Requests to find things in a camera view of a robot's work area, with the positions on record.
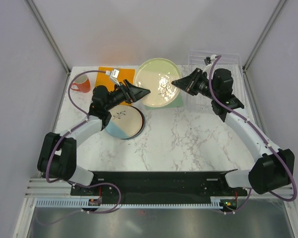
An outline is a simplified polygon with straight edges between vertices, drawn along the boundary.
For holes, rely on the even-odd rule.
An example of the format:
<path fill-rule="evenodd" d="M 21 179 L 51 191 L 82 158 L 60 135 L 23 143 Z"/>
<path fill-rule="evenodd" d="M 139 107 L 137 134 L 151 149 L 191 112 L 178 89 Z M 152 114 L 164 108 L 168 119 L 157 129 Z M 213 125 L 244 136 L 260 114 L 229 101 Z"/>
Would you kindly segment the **cream and blue plate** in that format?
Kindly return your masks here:
<path fill-rule="evenodd" d="M 118 105 L 109 110 L 111 119 L 105 130 L 119 139 L 135 136 L 143 127 L 143 116 L 133 106 Z"/>

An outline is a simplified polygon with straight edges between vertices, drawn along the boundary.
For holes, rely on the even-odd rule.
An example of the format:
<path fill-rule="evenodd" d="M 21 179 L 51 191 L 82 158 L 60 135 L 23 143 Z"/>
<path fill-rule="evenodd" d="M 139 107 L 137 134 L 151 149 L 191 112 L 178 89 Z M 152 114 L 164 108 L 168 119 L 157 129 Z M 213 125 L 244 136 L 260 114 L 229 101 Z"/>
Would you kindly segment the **cream and green plate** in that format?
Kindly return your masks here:
<path fill-rule="evenodd" d="M 164 58 L 154 58 L 139 66 L 134 85 L 150 90 L 141 99 L 145 106 L 161 108 L 171 104 L 179 95 L 180 89 L 172 82 L 180 78 L 181 73 L 175 63 Z"/>

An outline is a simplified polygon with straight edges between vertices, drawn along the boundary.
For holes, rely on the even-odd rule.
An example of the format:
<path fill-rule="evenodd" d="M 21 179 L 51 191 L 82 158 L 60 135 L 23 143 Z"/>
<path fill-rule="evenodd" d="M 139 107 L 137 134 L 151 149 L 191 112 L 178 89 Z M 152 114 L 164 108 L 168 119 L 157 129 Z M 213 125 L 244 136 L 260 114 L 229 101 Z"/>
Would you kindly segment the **dark red rimmed plate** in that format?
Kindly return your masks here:
<path fill-rule="evenodd" d="M 124 135 L 121 139 L 131 139 L 137 137 L 144 129 L 145 116 L 133 106 L 124 106 L 118 119 L 119 127 Z"/>

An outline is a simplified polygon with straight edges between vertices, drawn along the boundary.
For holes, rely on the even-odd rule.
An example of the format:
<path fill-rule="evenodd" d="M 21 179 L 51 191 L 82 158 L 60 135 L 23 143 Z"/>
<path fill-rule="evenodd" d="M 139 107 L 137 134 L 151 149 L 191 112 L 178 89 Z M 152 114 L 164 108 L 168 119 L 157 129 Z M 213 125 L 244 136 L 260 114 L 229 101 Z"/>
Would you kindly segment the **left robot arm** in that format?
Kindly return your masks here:
<path fill-rule="evenodd" d="M 122 102 L 137 102 L 149 93 L 149 89 L 137 87 L 127 80 L 116 85 L 111 92 L 104 85 L 96 86 L 89 112 L 81 122 L 63 133 L 49 132 L 45 135 L 37 168 L 45 174 L 46 181 L 73 182 L 80 184 L 88 195 L 97 193 L 99 183 L 93 179 L 94 173 L 77 165 L 77 148 L 106 128 L 112 117 L 112 108 Z"/>

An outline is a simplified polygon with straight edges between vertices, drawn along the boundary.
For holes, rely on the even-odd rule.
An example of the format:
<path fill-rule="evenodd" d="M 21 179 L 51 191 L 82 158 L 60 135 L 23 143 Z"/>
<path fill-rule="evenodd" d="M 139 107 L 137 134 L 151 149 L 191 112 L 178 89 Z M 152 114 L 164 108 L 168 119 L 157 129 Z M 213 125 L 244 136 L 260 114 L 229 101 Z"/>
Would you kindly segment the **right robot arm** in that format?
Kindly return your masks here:
<path fill-rule="evenodd" d="M 227 172 L 217 184 L 218 191 L 229 195 L 236 187 L 244 187 L 264 194 L 290 184 L 297 192 L 293 152 L 281 149 L 249 120 L 243 103 L 232 93 L 231 72 L 219 68 L 211 80 L 207 77 L 206 72 L 196 68 L 190 75 L 174 80 L 172 85 L 192 96 L 202 94 L 210 98 L 213 112 L 238 135 L 255 161 L 250 170 Z"/>

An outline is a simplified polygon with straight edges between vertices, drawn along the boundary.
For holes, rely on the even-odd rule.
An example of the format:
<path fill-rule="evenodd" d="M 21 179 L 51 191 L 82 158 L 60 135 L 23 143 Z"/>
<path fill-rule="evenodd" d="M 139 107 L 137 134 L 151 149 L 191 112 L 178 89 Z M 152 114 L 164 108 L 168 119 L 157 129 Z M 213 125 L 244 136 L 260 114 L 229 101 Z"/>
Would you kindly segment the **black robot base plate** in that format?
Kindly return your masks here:
<path fill-rule="evenodd" d="M 93 184 L 101 187 L 71 189 L 72 196 L 98 196 L 107 203 L 207 203 L 211 197 L 247 196 L 230 188 L 225 172 L 95 172 Z"/>

